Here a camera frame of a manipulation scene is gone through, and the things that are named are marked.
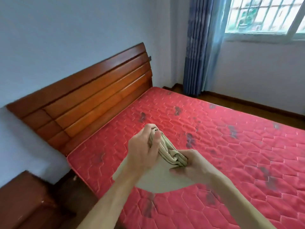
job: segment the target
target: wooden headboard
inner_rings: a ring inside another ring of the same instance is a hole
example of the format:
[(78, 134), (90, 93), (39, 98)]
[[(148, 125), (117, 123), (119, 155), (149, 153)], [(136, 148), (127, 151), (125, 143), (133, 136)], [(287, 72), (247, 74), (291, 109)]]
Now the wooden headboard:
[(7, 105), (67, 156), (152, 87), (143, 43)]

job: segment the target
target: quilted mattress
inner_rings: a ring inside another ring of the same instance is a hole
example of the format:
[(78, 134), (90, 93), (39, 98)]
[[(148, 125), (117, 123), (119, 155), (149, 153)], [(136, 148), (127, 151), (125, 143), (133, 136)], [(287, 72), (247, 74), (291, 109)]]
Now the quilted mattress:
[[(128, 140), (155, 123), (178, 149), (198, 150), (276, 228), (305, 228), (305, 131), (161, 88), (151, 88), (83, 142), (68, 162), (101, 198)], [(133, 188), (126, 228), (239, 228), (217, 194), (197, 184), (164, 194)]]

